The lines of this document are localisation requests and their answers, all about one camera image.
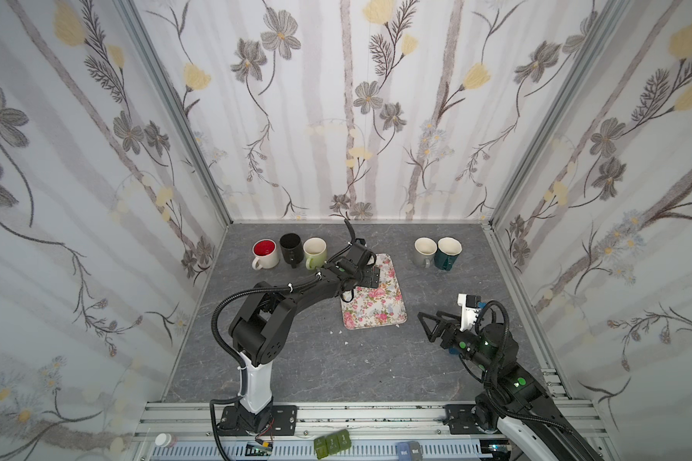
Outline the light green mug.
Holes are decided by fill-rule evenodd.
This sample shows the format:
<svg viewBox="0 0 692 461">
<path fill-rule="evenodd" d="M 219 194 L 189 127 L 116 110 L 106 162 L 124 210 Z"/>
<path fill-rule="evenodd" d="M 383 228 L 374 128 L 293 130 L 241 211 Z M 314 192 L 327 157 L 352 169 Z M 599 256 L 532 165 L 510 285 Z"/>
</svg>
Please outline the light green mug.
<svg viewBox="0 0 692 461">
<path fill-rule="evenodd" d="M 320 269 L 327 261 L 327 243 L 320 237 L 309 238 L 303 245 L 305 267 L 309 271 Z"/>
</svg>

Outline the black mug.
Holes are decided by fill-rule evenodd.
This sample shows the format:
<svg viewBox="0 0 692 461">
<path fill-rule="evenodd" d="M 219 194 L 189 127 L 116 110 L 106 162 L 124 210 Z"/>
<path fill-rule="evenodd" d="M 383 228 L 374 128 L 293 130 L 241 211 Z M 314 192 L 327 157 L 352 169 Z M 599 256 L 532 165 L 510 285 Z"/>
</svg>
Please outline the black mug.
<svg viewBox="0 0 692 461">
<path fill-rule="evenodd" d="M 281 236 L 279 240 L 283 260 L 291 268 L 297 268 L 305 258 L 303 241 L 299 234 L 289 232 Z"/>
</svg>

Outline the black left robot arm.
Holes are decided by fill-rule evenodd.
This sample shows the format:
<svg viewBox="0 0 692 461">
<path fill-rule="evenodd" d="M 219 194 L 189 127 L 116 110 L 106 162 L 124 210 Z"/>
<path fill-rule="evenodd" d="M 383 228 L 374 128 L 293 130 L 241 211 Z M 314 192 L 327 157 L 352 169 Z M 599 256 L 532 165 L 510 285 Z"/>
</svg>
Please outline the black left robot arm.
<svg viewBox="0 0 692 461">
<path fill-rule="evenodd" d="M 234 430 L 260 434 L 274 423 L 272 363 L 282 353 L 298 314 L 323 301 L 342 299 L 345 294 L 355 298 L 358 287 L 379 286 L 377 255 L 356 236 L 349 219 L 344 224 L 350 234 L 348 244 L 313 276 L 287 285 L 259 282 L 216 306 L 211 315 L 211 334 L 236 361 L 240 389 L 234 399 L 211 401 L 214 406 L 232 407 L 223 415 L 223 421 L 213 419 L 215 434 Z"/>
</svg>

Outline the white mug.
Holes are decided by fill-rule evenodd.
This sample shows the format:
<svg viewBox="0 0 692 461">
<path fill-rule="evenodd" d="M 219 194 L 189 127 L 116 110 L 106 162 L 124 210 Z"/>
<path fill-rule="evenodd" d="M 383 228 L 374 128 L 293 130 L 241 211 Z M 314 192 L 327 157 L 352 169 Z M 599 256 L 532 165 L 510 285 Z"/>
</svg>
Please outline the white mug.
<svg viewBox="0 0 692 461">
<path fill-rule="evenodd" d="M 256 242 L 252 248 L 254 259 L 251 267 L 254 270 L 268 270 L 275 268 L 280 262 L 277 243 L 272 239 L 262 239 Z"/>
</svg>

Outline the dark green mug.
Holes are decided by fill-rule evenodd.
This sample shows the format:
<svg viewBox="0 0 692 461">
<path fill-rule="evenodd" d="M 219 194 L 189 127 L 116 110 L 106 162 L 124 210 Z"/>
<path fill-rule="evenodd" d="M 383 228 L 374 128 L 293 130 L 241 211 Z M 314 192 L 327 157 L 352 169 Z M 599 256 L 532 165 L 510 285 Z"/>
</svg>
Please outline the dark green mug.
<svg viewBox="0 0 692 461">
<path fill-rule="evenodd" d="M 461 252 L 462 245 L 459 240 L 449 236 L 440 238 L 434 254 L 434 266 L 442 271 L 451 271 Z"/>
</svg>

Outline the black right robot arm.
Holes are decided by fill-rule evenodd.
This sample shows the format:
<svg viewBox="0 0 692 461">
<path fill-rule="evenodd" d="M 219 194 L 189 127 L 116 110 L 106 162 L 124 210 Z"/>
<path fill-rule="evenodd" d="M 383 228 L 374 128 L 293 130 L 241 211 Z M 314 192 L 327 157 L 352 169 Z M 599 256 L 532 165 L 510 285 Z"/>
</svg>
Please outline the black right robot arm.
<svg viewBox="0 0 692 461">
<path fill-rule="evenodd" d="M 473 319 L 445 311 L 420 312 L 417 318 L 432 343 L 454 349 L 462 363 L 482 374 L 482 393 L 474 401 L 473 422 L 484 432 L 499 432 L 530 460 L 600 460 L 602 456 L 561 413 L 550 394 L 517 361 L 519 345 L 512 337 L 509 313 L 497 301 L 479 306 L 465 296 Z"/>
</svg>

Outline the grey mug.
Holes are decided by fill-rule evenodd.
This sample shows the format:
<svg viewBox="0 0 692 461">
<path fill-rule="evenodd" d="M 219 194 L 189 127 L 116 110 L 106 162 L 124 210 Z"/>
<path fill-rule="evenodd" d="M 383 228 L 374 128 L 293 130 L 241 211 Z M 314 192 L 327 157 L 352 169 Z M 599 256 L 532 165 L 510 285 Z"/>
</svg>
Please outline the grey mug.
<svg viewBox="0 0 692 461">
<path fill-rule="evenodd" d="M 419 268 L 428 268 L 434 264 L 437 243 L 428 237 L 419 237 L 413 244 L 413 264 Z"/>
</svg>

